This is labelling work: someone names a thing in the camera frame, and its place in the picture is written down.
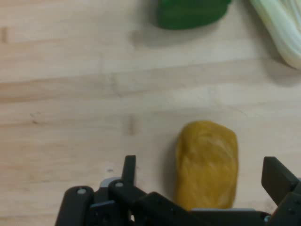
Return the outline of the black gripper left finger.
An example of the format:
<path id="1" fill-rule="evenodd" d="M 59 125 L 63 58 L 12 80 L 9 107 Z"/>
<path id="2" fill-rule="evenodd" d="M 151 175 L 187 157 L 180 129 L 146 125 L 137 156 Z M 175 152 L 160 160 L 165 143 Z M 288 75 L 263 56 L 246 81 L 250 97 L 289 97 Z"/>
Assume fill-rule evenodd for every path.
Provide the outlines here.
<path id="1" fill-rule="evenodd" d="M 94 191 L 88 186 L 68 189 L 57 226 L 181 226 L 188 213 L 162 195 L 134 185 L 136 156 L 125 157 L 121 178 Z"/>

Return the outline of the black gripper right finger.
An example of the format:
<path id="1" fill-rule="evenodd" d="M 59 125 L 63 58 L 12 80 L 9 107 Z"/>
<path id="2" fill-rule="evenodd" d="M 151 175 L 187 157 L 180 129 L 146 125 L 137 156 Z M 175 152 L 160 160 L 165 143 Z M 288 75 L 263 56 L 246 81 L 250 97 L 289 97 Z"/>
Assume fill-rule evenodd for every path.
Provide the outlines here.
<path id="1" fill-rule="evenodd" d="M 301 180 L 276 157 L 265 157 L 261 184 L 277 205 L 267 225 L 299 226 L 301 224 Z"/>

